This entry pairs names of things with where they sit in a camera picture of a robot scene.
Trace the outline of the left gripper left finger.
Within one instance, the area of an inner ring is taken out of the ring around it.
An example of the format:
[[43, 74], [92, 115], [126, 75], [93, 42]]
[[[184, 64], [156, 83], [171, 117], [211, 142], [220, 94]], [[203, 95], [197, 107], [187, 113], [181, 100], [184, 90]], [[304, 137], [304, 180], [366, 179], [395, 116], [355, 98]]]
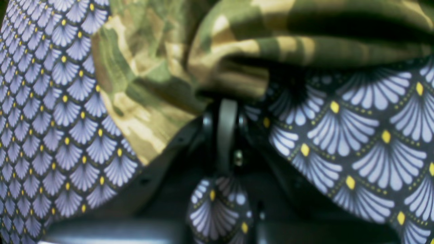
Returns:
[[189, 244], [192, 183], [228, 173], [228, 99], [188, 123], [114, 199], [54, 224], [41, 244]]

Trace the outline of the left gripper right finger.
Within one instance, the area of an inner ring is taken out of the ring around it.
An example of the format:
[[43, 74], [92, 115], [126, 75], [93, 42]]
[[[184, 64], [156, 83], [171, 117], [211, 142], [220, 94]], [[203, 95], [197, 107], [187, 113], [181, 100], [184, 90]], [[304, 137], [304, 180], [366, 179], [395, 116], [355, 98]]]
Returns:
[[239, 104], [226, 102], [227, 172], [240, 182], [252, 210], [248, 244], [397, 244], [386, 225], [369, 223], [332, 202], [248, 131]]

